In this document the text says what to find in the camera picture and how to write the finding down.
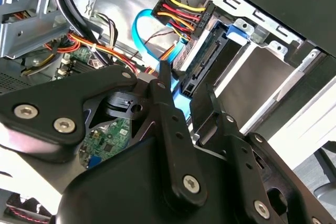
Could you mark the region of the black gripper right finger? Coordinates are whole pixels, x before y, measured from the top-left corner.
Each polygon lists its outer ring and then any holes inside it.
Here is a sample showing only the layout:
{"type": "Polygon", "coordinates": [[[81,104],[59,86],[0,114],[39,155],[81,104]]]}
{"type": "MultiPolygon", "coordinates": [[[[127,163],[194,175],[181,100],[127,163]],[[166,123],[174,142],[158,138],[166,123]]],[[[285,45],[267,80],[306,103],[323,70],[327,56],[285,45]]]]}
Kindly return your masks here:
{"type": "Polygon", "coordinates": [[[190,107],[196,144],[226,157],[240,223],[324,223],[324,207],[261,135],[239,131],[212,86],[201,85],[190,107]]]}

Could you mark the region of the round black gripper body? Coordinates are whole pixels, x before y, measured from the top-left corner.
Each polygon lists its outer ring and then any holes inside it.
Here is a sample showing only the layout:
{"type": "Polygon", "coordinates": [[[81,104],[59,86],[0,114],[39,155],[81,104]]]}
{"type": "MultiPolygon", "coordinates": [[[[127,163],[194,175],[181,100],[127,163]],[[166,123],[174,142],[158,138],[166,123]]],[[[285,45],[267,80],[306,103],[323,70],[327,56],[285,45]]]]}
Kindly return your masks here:
{"type": "Polygon", "coordinates": [[[226,159],[165,134],[79,175],[57,223],[238,223],[226,159]]]}

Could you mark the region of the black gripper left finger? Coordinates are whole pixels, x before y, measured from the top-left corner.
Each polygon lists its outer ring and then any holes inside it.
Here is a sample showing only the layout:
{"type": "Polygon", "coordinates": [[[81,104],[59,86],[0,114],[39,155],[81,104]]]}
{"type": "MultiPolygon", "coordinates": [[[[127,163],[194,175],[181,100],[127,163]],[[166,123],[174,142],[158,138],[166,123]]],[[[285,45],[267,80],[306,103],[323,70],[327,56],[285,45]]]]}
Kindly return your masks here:
{"type": "Polygon", "coordinates": [[[120,66],[106,67],[1,96],[1,146],[40,160],[74,159],[85,136],[114,118],[132,120],[131,146],[78,176],[64,200],[72,204],[144,199],[201,207],[207,190],[183,112],[170,90],[171,67],[160,63],[150,82],[120,66]]]}

